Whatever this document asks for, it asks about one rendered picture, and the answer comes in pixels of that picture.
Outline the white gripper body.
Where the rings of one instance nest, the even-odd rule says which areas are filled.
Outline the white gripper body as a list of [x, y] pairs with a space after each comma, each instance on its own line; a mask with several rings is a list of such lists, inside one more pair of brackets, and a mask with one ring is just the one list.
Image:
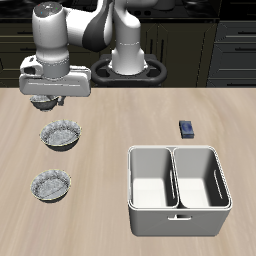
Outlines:
[[91, 93], [91, 70], [85, 66], [70, 66], [70, 72], [60, 79], [21, 74], [20, 91], [25, 95], [87, 97]]

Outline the small grey fluted bowl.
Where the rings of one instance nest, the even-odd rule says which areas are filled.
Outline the small grey fluted bowl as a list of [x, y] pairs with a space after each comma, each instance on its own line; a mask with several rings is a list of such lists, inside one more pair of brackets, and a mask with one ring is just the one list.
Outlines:
[[57, 96], [53, 95], [33, 95], [30, 102], [40, 111], [48, 111], [53, 109], [58, 101]]

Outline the large grey fluted bowl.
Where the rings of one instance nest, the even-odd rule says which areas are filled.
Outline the large grey fluted bowl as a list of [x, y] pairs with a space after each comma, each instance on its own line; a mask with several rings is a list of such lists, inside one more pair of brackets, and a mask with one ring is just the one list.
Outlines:
[[77, 144], [81, 132], [82, 128], [72, 120], [56, 120], [47, 124], [39, 136], [48, 148], [63, 152]]

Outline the medium grey fluted bowl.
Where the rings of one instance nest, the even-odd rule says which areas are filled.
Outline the medium grey fluted bowl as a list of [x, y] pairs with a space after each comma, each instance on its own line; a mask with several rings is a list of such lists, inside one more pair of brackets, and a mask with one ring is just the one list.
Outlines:
[[71, 178], [63, 170], [50, 169], [38, 174], [30, 185], [33, 196], [43, 202], [62, 199], [71, 187]]

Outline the small dark blue box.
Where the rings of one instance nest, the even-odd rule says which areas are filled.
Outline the small dark blue box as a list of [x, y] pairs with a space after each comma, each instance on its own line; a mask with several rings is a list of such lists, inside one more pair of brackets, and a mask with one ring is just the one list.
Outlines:
[[192, 123], [190, 121], [180, 120], [179, 121], [179, 128], [181, 132], [181, 137], [185, 138], [193, 138], [194, 131], [192, 128]]

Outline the white two-bin basket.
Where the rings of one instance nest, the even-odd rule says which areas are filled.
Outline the white two-bin basket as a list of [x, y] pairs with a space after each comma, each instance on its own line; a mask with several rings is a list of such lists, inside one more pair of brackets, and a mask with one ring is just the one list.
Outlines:
[[133, 146], [128, 209], [136, 236], [215, 236], [232, 209], [211, 146]]

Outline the flat black base plate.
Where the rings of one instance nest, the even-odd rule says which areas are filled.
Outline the flat black base plate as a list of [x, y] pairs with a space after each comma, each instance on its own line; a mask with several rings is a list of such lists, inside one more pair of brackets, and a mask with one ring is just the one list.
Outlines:
[[91, 80], [98, 87], [108, 88], [146, 88], [159, 87], [167, 77], [166, 67], [156, 59], [154, 54], [146, 54], [147, 68], [135, 75], [121, 75], [115, 73], [109, 63], [112, 60], [110, 54], [103, 54], [100, 60], [95, 62], [91, 70]]

